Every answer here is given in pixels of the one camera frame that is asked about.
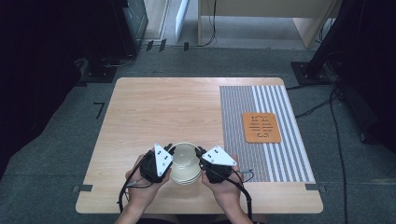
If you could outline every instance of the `wooden table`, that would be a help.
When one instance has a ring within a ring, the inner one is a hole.
[[[124,77],[114,89],[92,154],[76,209],[80,213],[118,213],[124,174],[154,143],[191,142],[223,146],[219,86],[283,85],[273,77]],[[307,182],[246,183],[253,213],[320,213],[323,204]],[[247,211],[245,196],[241,205]],[[200,178],[182,186],[170,180],[148,207],[151,214],[221,214]]]
[[[341,2],[337,5],[337,0],[218,0],[216,16],[293,18],[305,47],[310,48],[326,20],[336,16]],[[198,1],[199,45],[202,45],[201,17],[213,16],[214,3],[215,0]]]

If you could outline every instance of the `wire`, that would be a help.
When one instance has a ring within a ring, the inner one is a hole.
[[[337,119],[335,118],[334,115],[334,110],[332,108],[332,95],[336,93],[336,88],[334,86],[334,89],[332,90],[332,93],[330,94],[330,110],[332,111],[332,121],[334,122],[334,128],[335,132],[337,135],[337,146],[338,146],[338,154],[340,156],[340,162],[341,162],[341,167],[342,167],[342,172],[343,172],[343,187],[344,187],[344,222],[345,224],[348,223],[348,215],[347,215],[347,173],[346,173],[346,167],[344,163],[344,156],[343,156],[343,151],[341,149],[341,140],[340,140],[340,132],[338,128],[338,122]]]
[[[316,109],[319,109],[319,108],[321,108],[322,106],[324,106],[324,105],[330,103],[332,100],[334,100],[334,98],[332,98],[332,99],[330,99],[330,100],[325,100],[325,101],[324,101],[323,103],[321,103],[320,105],[314,106],[313,108],[311,108],[311,109],[305,111],[304,113],[295,116],[295,118],[299,119],[299,118],[301,118],[301,117],[304,117],[304,116],[307,116],[307,115],[312,114],[312,112],[314,112]]]
[[[127,189],[146,189],[146,188],[151,187],[153,184],[154,184],[154,183],[150,183],[150,184],[147,185],[147,186],[131,186],[131,187],[127,187]]]
[[[242,181],[242,179],[241,179],[241,182],[242,182],[242,183],[246,183],[246,182],[250,181],[251,179],[253,179],[253,177],[254,177],[254,173],[253,173],[253,171],[252,171],[251,169],[249,169],[248,172],[243,172],[243,171],[241,171],[241,170],[238,170],[238,171],[236,171],[236,172],[241,173],[241,174],[243,174],[243,175],[245,175],[245,174],[251,174],[251,177],[250,177],[249,179],[244,180],[244,181]]]
[[[223,180],[227,180],[228,182],[234,184],[239,190],[241,190],[242,193],[245,194],[245,197],[247,198],[247,216],[250,220],[252,220],[252,211],[251,211],[251,197],[250,194],[248,193],[248,191],[244,188],[243,186],[243,182],[242,182],[242,178],[241,176],[234,170],[232,169],[232,171],[238,176],[238,178],[241,180],[241,184],[231,180],[228,177],[225,177],[223,175],[218,174],[217,172],[213,171],[212,169],[209,168],[205,168],[205,171],[209,171],[210,173],[219,176],[220,178],[222,178]]]
[[[294,87],[288,87],[286,88],[287,91],[291,91],[291,90],[296,90],[296,89],[300,89],[302,87],[307,87],[308,85],[298,85],[298,86],[294,86]]]
[[[107,64],[105,64],[105,67],[123,67],[125,65],[128,65],[133,60],[134,60],[134,55],[131,57],[131,59],[127,63],[122,63],[122,64],[110,64],[110,63],[107,63]]]
[[[326,75],[335,76],[335,77],[338,78],[337,71],[336,71],[336,68],[335,68],[336,66],[334,65],[334,63],[335,62],[330,61],[330,60],[325,62],[324,70],[326,72]]]
[[[323,25],[322,25],[322,27],[320,28],[320,32],[319,32],[319,40],[315,40],[315,42],[317,42],[317,43],[319,43],[319,44],[321,44],[322,42],[323,42],[323,37],[324,37],[324,35],[323,35],[323,33],[324,33],[324,28],[325,28],[325,26],[326,26],[326,23],[327,22],[325,22]],[[333,24],[333,19],[330,19],[330,22],[328,23],[328,25],[327,25],[327,28],[326,28],[326,31],[329,31],[331,28],[332,28],[332,24]]]
[[[213,40],[216,40],[216,42],[218,41],[216,39],[216,7],[217,7],[217,3],[218,3],[218,1],[215,0],[215,5],[214,5],[214,8],[213,8],[213,24],[212,24],[212,22],[210,20],[210,16],[209,16],[209,22],[210,22],[210,25],[212,25],[212,28],[213,28],[212,36],[210,37],[209,41],[206,44],[200,45],[199,47],[206,47],[206,46],[210,45],[213,42]]]
[[[147,157],[147,155],[148,155],[148,153],[146,153],[145,156],[142,158],[142,160],[134,167],[134,169],[132,170],[132,172],[129,174],[128,178],[126,178],[126,181],[125,181],[124,185],[122,186],[122,189],[121,189],[120,194],[119,194],[119,201],[118,201],[119,208],[120,208],[120,213],[122,213],[122,211],[123,211],[122,196],[124,195],[125,190],[127,189],[126,186],[128,185],[128,183],[129,183],[129,181],[131,180],[131,178],[132,178],[132,176],[134,175],[134,173],[136,173],[137,169],[138,169],[138,168],[140,167],[140,165],[142,164],[142,161]]]

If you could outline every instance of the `forearm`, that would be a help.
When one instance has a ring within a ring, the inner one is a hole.
[[[231,204],[227,206],[223,206],[222,210],[227,218],[233,224],[251,224],[252,221],[248,219],[248,216],[245,214],[244,210],[242,210],[240,204]]]
[[[116,224],[135,224],[144,212],[145,207],[128,203],[117,219]]]

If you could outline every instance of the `gray carpet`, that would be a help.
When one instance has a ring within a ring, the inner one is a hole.
[[[297,85],[291,61],[309,61],[309,50],[141,49],[119,77],[281,77]],[[78,194],[99,134],[115,81],[75,87],[46,130],[10,161],[0,184],[0,223],[112,223],[114,215],[82,215]],[[289,91],[294,113],[327,100],[331,86]],[[96,103],[106,103],[100,110]],[[380,145],[364,145],[347,105],[333,102],[346,164],[349,223],[394,223],[396,220],[396,155]],[[297,119],[315,179],[322,186],[324,210],[317,215],[268,215],[268,223],[343,223],[343,181],[337,139],[328,105]],[[201,217],[184,223],[205,223]]]

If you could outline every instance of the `floor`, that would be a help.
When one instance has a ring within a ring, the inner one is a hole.
[[[144,0],[148,14],[145,39],[161,39],[171,0]]]
[[[155,1],[156,6],[165,5],[168,0]],[[176,16],[181,0],[169,0],[166,16],[163,17],[163,32],[160,38],[145,36],[144,43],[154,40],[159,44],[166,39],[167,46],[183,46],[188,42],[190,46],[198,45],[198,1],[190,1],[180,38],[176,42]],[[152,9],[151,3],[147,4],[148,18],[153,15],[162,15],[163,9]],[[205,44],[212,36],[211,22],[213,17],[203,17],[203,41]],[[330,28],[329,20],[323,29],[326,35]],[[291,18],[245,18],[245,17],[216,17],[216,39],[209,47],[212,48],[241,48],[241,49],[306,49],[301,40],[294,22]],[[310,49],[317,49],[314,43]]]

